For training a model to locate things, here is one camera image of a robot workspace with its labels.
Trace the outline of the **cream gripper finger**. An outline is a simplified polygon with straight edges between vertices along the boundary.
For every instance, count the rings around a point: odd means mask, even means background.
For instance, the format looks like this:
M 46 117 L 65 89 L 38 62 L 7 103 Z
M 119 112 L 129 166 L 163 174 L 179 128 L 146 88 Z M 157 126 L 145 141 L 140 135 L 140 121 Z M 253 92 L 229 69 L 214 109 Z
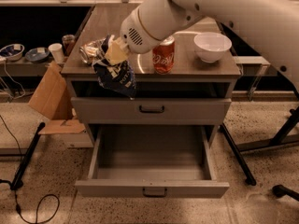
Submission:
M 128 44 L 121 37 L 116 38 L 114 35 L 108 40 L 108 49 L 105 53 L 105 59 L 111 64 L 116 65 L 126 61 L 129 57 L 130 50 Z

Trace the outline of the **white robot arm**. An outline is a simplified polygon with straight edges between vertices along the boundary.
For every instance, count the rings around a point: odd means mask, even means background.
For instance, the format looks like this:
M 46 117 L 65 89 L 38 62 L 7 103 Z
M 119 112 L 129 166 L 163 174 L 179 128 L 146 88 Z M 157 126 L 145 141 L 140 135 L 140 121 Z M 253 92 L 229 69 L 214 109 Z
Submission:
M 289 0 L 144 0 L 108 47 L 112 64 L 209 17 L 229 27 L 299 90 L 299 6 Z

